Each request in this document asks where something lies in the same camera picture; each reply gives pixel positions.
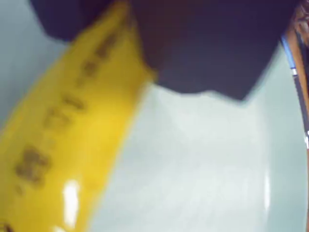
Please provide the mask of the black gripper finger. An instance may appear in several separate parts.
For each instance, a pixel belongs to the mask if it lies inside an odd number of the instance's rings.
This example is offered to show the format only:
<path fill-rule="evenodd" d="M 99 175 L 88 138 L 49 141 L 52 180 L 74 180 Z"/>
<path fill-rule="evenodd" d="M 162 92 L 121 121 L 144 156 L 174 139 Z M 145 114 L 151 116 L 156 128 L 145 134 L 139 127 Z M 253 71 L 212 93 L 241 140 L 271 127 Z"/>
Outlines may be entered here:
<path fill-rule="evenodd" d="M 244 99 L 294 14 L 296 0 L 133 0 L 157 84 Z"/>
<path fill-rule="evenodd" d="M 72 41 L 112 3 L 111 0 L 30 0 L 45 33 Z"/>

